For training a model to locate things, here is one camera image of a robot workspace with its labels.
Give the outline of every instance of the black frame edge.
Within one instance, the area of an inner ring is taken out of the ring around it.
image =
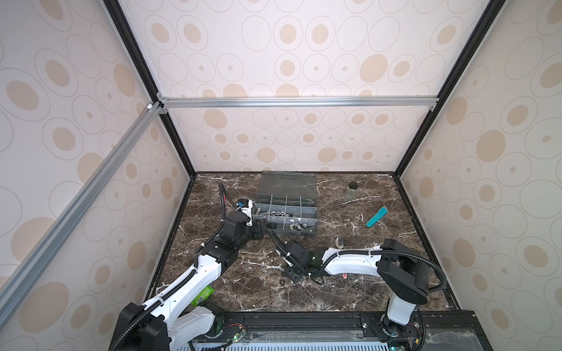
[[[398,164],[395,172],[398,177],[402,176],[402,174],[406,170],[406,167],[414,157],[415,152],[422,144],[423,139],[425,138],[433,124],[433,121],[435,120],[435,118],[437,118],[437,115],[439,115],[441,109],[447,102],[449,96],[455,88],[455,85],[463,75],[470,60],[482,43],[482,40],[488,33],[488,30],[490,29],[492,23],[496,19],[497,14],[500,12],[505,2],[506,0],[490,0],[488,6],[486,6],[486,9],[482,13],[482,16],[478,20],[476,26],[474,27],[470,38],[466,42],[463,51],[461,51],[459,58],[455,62],[455,65],[451,69],[449,76],[445,80],[443,87],[441,87],[439,94],[437,94],[439,101],[435,105],[435,108],[427,113],[424,121],[421,123],[421,126],[418,129],[418,132],[408,146],[408,150]]]
[[[402,181],[396,174],[394,175],[393,178],[394,178],[394,182],[396,183],[396,187],[398,188],[398,192],[400,193],[400,197],[402,198],[402,201],[404,201],[404,205],[406,206],[406,209],[408,210],[408,214],[410,215],[412,223],[414,224],[415,230],[416,232],[418,232],[418,237],[421,240],[421,244],[423,245],[425,252],[427,252],[427,255],[429,256],[429,259],[431,261],[440,265],[439,260],[437,259],[437,255],[435,254],[435,251],[433,251],[433,247],[431,246],[427,234],[425,233],[425,230],[422,227],[422,223],[420,222],[418,215],[416,214],[414,207],[410,202],[410,198],[406,194],[406,189],[404,189],[404,186],[402,185]],[[449,304],[450,308],[460,310],[459,301],[457,300],[455,294],[453,293],[449,283],[447,283],[447,288],[443,290],[443,294],[445,295],[445,299],[447,299],[447,303]]]
[[[297,173],[314,173],[314,174],[377,174],[377,175],[386,175],[386,176],[394,176],[394,172],[361,172],[361,171],[346,171],[346,172],[315,172],[315,171],[296,171]],[[242,172],[242,171],[198,171],[197,174],[262,174],[262,171],[256,172]]]
[[[170,229],[170,234],[168,234],[168,239],[166,240],[166,244],[164,244],[162,255],[160,255],[160,259],[158,260],[158,264],[156,265],[154,275],[152,276],[152,280],[148,286],[148,290],[144,300],[152,298],[152,296],[156,294],[158,281],[162,277],[162,272],[164,271],[164,265],[166,265],[166,261],[168,259],[168,255],[170,254],[172,244],[174,244],[175,235],[178,232],[179,224],[182,221],[183,213],[185,212],[185,208],[187,207],[189,196],[191,195],[191,191],[195,186],[196,179],[197,179],[197,175],[195,175],[189,180],[189,184],[187,185],[187,189],[185,190],[185,194],[183,196],[182,202],[179,205],[178,215],[174,219],[174,223],[172,224],[172,227]]]
[[[134,37],[129,23],[127,22],[119,1],[103,0],[103,2],[107,8],[107,12],[111,17],[111,20],[115,24],[115,28],[117,28],[117,32],[119,32],[119,35],[121,36],[121,40],[123,41],[123,44],[125,45],[125,48],[127,49],[127,52],[129,53],[133,64],[135,65],[135,68],[137,69],[144,87],[148,91],[149,97],[152,99],[152,101],[160,101],[160,99],[158,98],[158,87],[156,86],[156,83],[152,78],[150,69],[148,68],[146,61],[144,60],[141,49]],[[182,161],[185,169],[187,170],[187,173],[189,174],[189,177],[195,178],[195,169],[193,168],[185,147],[180,140],[178,131],[174,126],[170,114],[167,112],[167,109],[164,109],[161,102],[160,106],[162,106],[163,110],[166,112],[165,114],[160,115],[160,119],[162,120],[162,123],[164,124],[164,127],[166,128],[166,131],[168,132],[168,135],[170,136],[170,139],[174,144],[176,151],[178,152],[179,158]]]

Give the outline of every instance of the polka dot wallpaper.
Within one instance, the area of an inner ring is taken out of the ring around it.
[[[197,171],[393,171],[427,106],[170,109]]]
[[[155,117],[0,333],[0,350],[107,350],[121,309],[144,299],[187,181]]]
[[[487,0],[122,0],[164,96],[435,95]]]
[[[562,349],[562,1],[511,2],[402,181],[496,351]]]
[[[3,1],[0,287],[145,109],[96,0]]]

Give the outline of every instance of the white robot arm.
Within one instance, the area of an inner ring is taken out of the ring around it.
[[[208,240],[198,250],[194,265],[142,306],[131,303],[125,307],[119,315],[110,351],[175,350],[199,335],[213,336],[220,332],[222,310],[211,303],[204,302],[191,313],[181,314],[208,284],[232,265],[238,251],[248,241],[263,238],[265,222],[254,219],[252,226],[249,222],[246,211],[229,213],[224,219],[224,227],[217,231],[220,235]],[[436,270],[441,283],[429,289],[430,267],[434,270],[439,267],[392,239],[370,249],[324,247],[311,252],[295,241],[282,244],[272,231],[269,235],[278,253],[288,263],[285,273],[294,282],[302,277],[323,282],[324,276],[340,273],[381,277],[393,291],[384,320],[390,332],[407,325],[416,307],[427,302],[427,294],[446,283],[444,274]]]

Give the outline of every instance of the green label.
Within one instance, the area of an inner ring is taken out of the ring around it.
[[[211,296],[212,293],[215,292],[215,289],[211,288],[210,286],[207,286],[203,289],[202,292],[199,293],[199,295],[197,295],[193,301],[191,301],[191,304],[194,306],[199,305],[200,303],[202,303],[203,301],[205,301],[209,296]]]

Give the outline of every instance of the marble tabletop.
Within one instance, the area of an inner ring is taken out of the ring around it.
[[[159,289],[180,276],[192,263],[195,249],[218,227],[220,199],[218,181],[225,183],[230,196],[254,199],[261,174],[199,174],[185,208],[178,232],[158,282]],[[399,240],[427,257],[398,189],[389,175],[319,173],[318,235],[298,240],[305,248],[333,247],[336,237],[344,248],[367,248],[382,244],[385,238]],[[359,188],[355,200],[343,195],[350,181]],[[366,222],[386,205],[388,213],[374,226]],[[210,301],[229,312],[238,311],[383,311],[391,296],[381,278],[348,274],[326,277],[324,285],[310,279],[298,284],[282,275],[285,262],[268,238],[249,242],[238,260],[210,286]],[[436,283],[432,278],[431,285]],[[430,295],[422,306],[426,311],[447,310],[442,292]]]

